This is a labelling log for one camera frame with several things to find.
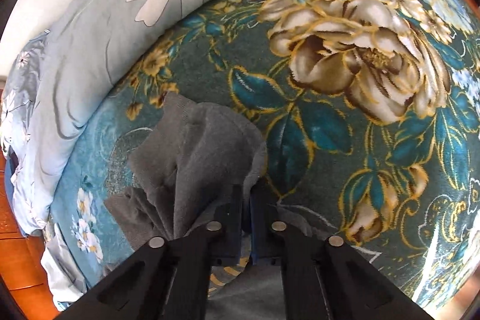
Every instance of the floral blanket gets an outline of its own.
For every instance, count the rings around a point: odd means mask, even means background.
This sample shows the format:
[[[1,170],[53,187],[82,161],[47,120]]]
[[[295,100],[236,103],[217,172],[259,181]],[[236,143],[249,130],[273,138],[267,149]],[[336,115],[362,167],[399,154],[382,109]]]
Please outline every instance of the floral blanket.
[[[102,200],[135,185],[127,156],[178,91],[248,117],[274,200],[440,306],[480,260],[479,26],[462,0],[213,0],[100,105],[52,218],[91,284],[130,255]]]
[[[41,76],[28,103],[27,141],[19,158],[13,210],[27,233],[43,229],[49,206],[71,151],[87,121],[133,63],[165,30],[210,0],[73,0],[42,41]],[[28,67],[21,76],[28,74]],[[9,96],[0,128],[3,151],[24,124],[17,110],[26,102]]]

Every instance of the blue leaf print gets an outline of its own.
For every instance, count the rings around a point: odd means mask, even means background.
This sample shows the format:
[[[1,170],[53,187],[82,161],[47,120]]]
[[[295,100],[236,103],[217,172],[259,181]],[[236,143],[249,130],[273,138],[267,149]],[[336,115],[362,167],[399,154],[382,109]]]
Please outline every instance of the blue leaf print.
[[[209,36],[220,36],[224,32],[223,25],[218,25],[215,22],[207,22],[205,25],[205,33]]]
[[[371,170],[360,170],[350,177],[340,197],[340,210],[343,211],[346,224],[352,221],[357,204],[371,187],[374,173]]]
[[[190,14],[180,22],[180,24],[186,28],[196,28],[204,23],[205,19],[200,14]]]
[[[479,129],[479,118],[465,92],[459,86],[453,86],[450,94],[450,107],[462,128],[466,132],[476,133]]]
[[[274,112],[287,104],[277,82],[264,75],[250,74],[243,67],[232,68],[229,84],[235,103],[247,110]]]
[[[429,160],[434,147],[434,122],[434,117],[418,118],[410,108],[398,126],[394,148],[388,153],[387,162],[410,167]]]
[[[175,57],[177,57],[177,55],[179,53],[179,50],[180,50],[180,45],[181,45],[181,42],[177,41],[174,45],[172,45],[169,48],[169,50],[167,52],[169,54],[170,59],[174,59]]]
[[[240,27],[242,25],[246,25],[246,24],[249,24],[250,22],[253,22],[253,21],[256,21],[257,20],[257,15],[256,14],[252,14],[252,15],[248,15],[248,16],[244,16],[240,19],[238,19],[235,23],[235,25],[237,27]]]
[[[185,34],[185,37],[184,37],[183,40],[182,40],[182,44],[183,44],[183,43],[188,43],[188,42],[192,41],[193,39],[195,39],[201,31],[202,31],[201,28],[190,29],[190,30]]]
[[[374,175],[370,186],[370,200],[371,205],[380,212],[380,209],[385,202],[385,195],[383,194],[383,186],[377,175]]]
[[[278,195],[294,190],[313,160],[294,111],[275,119],[267,135],[268,176]]]
[[[172,71],[170,71],[168,67],[161,67],[157,75],[162,79],[170,79],[172,77]]]
[[[455,252],[455,255],[452,258],[452,262],[455,262],[455,263],[462,262],[465,251],[468,249],[468,247],[469,247],[469,241],[468,240],[462,241],[460,243],[460,245],[458,246],[458,248]]]
[[[365,157],[365,166],[371,170],[375,170],[377,168],[376,159],[370,153],[368,153]]]
[[[220,52],[216,48],[210,48],[208,51],[208,60],[215,64],[218,71],[224,71],[226,68],[225,61],[223,60]]]
[[[462,56],[451,46],[438,42],[431,34],[426,35],[428,42],[440,53],[445,63],[456,70],[465,68]]]
[[[450,185],[456,190],[469,189],[469,149],[465,134],[449,108],[437,111],[435,125],[438,160]]]
[[[475,63],[480,60],[480,52],[479,45],[476,41],[472,39],[462,40],[465,43],[465,48],[470,54],[470,56],[464,56],[463,60],[465,63],[465,67],[472,68],[474,67]]]
[[[342,112],[329,102],[298,102],[305,132],[317,148],[330,152],[352,152],[352,130]]]

